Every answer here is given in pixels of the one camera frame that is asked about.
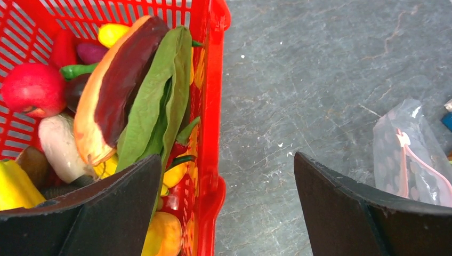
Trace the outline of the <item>red chili pepper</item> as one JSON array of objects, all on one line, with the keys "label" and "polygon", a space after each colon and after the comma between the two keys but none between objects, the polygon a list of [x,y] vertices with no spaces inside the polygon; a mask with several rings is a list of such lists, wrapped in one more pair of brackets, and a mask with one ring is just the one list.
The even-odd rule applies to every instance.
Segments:
[{"label": "red chili pepper", "polygon": [[182,131],[179,132],[179,134],[177,135],[176,140],[173,144],[171,152],[169,154],[166,167],[168,167],[171,164],[173,158],[178,157],[179,155],[181,155],[187,151],[189,137],[190,137],[193,129],[199,122],[200,122],[200,116],[193,119],[186,127],[184,127],[182,129]]}]

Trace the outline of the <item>green leafy vegetable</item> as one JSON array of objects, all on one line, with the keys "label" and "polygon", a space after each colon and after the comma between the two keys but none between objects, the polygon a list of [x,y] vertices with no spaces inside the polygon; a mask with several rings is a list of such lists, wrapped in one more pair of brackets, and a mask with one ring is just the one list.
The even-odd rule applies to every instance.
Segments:
[{"label": "green leafy vegetable", "polygon": [[160,195],[163,173],[189,100],[192,36],[185,26],[171,29],[161,41],[118,142],[117,172],[157,154]]}]

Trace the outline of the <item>dark green chili pepper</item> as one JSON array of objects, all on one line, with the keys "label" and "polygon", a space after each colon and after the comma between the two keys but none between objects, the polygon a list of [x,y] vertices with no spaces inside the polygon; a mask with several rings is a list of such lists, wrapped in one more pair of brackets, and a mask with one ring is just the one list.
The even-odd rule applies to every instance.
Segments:
[{"label": "dark green chili pepper", "polygon": [[195,162],[196,156],[194,155],[183,155],[173,158],[171,164],[166,168],[166,170],[170,170],[173,167],[176,167],[180,164],[186,163],[186,162]]}]

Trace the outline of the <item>red apple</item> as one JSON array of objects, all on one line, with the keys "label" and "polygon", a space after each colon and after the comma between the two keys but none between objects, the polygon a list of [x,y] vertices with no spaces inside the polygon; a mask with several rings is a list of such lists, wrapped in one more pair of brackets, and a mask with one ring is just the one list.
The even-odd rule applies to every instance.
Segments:
[{"label": "red apple", "polygon": [[45,118],[64,111],[65,88],[66,81],[58,69],[42,63],[23,63],[7,74],[1,94],[11,111]]}]

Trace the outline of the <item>red plastic basket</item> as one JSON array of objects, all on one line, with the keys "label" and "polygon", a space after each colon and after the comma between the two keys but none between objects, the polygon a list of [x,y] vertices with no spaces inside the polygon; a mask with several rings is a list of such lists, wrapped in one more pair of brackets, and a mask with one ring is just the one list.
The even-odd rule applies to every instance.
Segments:
[{"label": "red plastic basket", "polygon": [[231,25],[226,1],[1,1],[1,76],[23,62],[46,63],[53,38],[63,28],[94,41],[102,24],[129,25],[143,14],[156,14],[172,27],[188,26],[204,45],[194,51],[195,83],[190,88],[190,116],[200,116],[200,124],[188,153],[197,161],[164,199],[163,210],[180,220],[181,255],[213,255],[215,224],[226,194],[218,172],[223,43]]}]

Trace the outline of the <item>blue white toy block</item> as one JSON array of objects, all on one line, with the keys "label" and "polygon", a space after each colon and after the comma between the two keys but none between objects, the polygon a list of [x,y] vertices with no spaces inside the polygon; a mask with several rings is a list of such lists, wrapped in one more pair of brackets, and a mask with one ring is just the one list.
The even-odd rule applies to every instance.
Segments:
[{"label": "blue white toy block", "polygon": [[450,99],[446,104],[444,104],[444,108],[447,113],[441,119],[443,125],[451,132],[452,131],[452,99]]}]

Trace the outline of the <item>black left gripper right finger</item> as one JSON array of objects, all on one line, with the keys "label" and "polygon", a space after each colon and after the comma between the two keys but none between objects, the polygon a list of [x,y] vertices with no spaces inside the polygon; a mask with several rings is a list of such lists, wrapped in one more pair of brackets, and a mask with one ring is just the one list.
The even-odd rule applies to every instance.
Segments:
[{"label": "black left gripper right finger", "polygon": [[451,255],[451,208],[402,198],[294,156],[314,255]]}]

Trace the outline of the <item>purple sweet potato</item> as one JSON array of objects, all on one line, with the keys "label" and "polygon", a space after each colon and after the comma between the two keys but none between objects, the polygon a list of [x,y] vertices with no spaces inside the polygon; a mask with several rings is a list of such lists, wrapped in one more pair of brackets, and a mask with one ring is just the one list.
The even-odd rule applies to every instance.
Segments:
[{"label": "purple sweet potato", "polygon": [[82,63],[91,65],[101,61],[108,48],[93,43],[80,43],[76,46],[76,51]]}]

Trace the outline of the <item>red bell pepper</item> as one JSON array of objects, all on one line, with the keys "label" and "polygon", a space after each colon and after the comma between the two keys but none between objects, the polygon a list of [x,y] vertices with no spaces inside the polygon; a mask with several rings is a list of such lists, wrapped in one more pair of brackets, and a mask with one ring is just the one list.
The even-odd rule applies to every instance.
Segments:
[{"label": "red bell pepper", "polygon": [[60,30],[54,37],[50,63],[60,69],[77,64],[76,37],[68,30]]}]

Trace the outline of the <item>dark purple plum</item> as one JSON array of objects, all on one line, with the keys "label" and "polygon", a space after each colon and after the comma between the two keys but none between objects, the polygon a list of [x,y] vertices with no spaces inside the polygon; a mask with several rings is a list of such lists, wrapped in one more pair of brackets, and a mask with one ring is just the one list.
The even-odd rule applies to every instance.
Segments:
[{"label": "dark purple plum", "polygon": [[70,80],[64,92],[65,100],[67,103],[67,107],[72,111],[76,112],[80,96],[83,92],[83,89],[89,79],[91,74],[81,74],[74,79]]}]

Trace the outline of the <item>white mushroom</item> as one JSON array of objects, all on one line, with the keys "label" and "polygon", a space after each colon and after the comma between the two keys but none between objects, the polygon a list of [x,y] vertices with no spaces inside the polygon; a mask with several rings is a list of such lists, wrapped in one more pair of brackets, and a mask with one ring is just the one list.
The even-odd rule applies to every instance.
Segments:
[{"label": "white mushroom", "polygon": [[58,114],[42,119],[38,137],[48,162],[62,181],[72,183],[84,175],[93,180],[93,169],[77,151],[72,117]]}]

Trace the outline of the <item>clear zip top bag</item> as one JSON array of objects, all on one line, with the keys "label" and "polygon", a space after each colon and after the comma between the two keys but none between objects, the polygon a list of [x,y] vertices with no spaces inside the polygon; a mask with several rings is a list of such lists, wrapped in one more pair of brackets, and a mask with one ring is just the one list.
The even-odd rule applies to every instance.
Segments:
[{"label": "clear zip top bag", "polygon": [[373,128],[377,189],[423,203],[451,207],[451,164],[422,113],[406,99]]}]

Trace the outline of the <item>brown orange hot dog bun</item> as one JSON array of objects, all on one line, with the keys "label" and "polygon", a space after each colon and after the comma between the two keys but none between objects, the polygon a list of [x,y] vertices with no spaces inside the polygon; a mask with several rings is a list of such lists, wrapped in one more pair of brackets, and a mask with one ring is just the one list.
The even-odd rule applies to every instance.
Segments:
[{"label": "brown orange hot dog bun", "polygon": [[168,31],[162,18],[140,17],[91,73],[74,118],[76,147],[86,164],[97,166],[116,152],[131,102]]}]

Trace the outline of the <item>yellow banana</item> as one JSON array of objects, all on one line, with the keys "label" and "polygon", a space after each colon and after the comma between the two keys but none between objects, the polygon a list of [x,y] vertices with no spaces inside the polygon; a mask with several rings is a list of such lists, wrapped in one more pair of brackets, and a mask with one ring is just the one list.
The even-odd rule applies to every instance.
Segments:
[{"label": "yellow banana", "polygon": [[1,160],[1,211],[32,208],[46,201],[28,174],[13,160]]}]

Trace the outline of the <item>long green pepper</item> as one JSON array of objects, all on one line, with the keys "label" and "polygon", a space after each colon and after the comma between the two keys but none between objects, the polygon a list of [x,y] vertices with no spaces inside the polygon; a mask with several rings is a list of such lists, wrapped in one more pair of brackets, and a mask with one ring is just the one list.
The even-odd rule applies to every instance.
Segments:
[{"label": "long green pepper", "polygon": [[83,74],[91,74],[99,63],[90,65],[67,65],[59,69],[65,80],[70,81]]}]

